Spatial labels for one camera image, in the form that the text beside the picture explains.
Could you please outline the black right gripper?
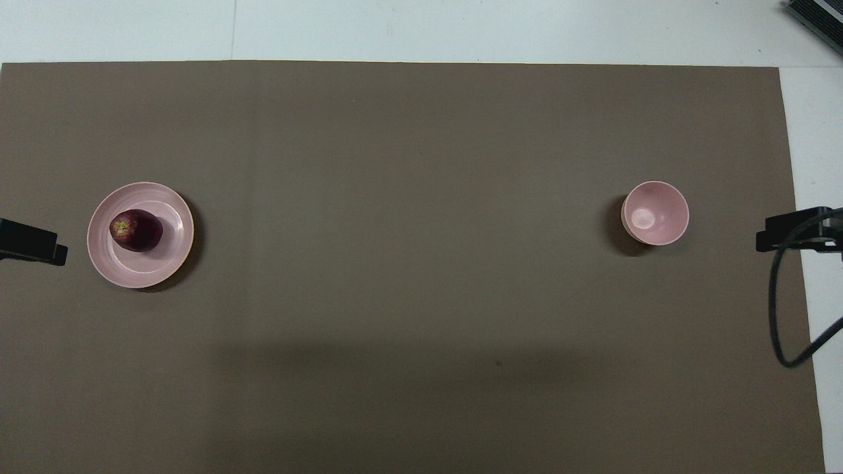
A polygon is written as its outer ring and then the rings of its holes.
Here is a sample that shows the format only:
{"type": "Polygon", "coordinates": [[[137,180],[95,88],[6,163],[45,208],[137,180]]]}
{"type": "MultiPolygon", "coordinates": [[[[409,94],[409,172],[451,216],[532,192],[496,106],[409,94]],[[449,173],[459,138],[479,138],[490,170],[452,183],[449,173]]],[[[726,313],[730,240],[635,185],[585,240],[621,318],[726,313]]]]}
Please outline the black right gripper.
{"type": "Polygon", "coordinates": [[[841,209],[827,206],[805,208],[765,219],[764,231],[756,234],[756,251],[789,250],[834,254],[841,245],[841,209]]]}

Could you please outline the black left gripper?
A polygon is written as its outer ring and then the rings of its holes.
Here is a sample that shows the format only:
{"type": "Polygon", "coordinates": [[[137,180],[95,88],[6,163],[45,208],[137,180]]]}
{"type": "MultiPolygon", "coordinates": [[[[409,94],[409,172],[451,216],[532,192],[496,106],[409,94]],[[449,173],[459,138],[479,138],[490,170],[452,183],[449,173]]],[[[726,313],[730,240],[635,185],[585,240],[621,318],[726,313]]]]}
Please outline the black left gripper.
{"type": "Polygon", "coordinates": [[[1,259],[51,261],[62,267],[67,262],[68,248],[57,245],[57,234],[46,229],[1,219],[1,259]]]}

